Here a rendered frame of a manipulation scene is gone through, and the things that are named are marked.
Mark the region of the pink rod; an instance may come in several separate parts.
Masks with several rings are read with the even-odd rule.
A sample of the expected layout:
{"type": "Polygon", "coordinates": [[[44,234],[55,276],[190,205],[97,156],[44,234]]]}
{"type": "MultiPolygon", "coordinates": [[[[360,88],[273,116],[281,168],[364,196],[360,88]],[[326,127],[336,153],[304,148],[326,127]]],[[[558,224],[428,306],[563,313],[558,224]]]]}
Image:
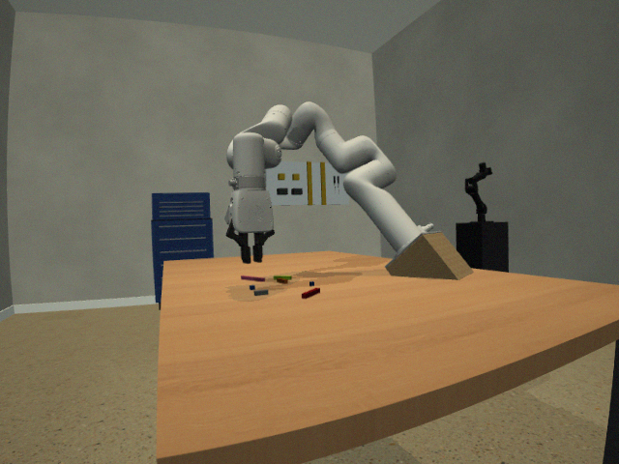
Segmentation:
{"type": "Polygon", "coordinates": [[[247,275],[241,275],[241,279],[244,280],[252,280],[252,281],[265,281],[265,277],[256,277],[256,276],[247,276],[247,275]]]}

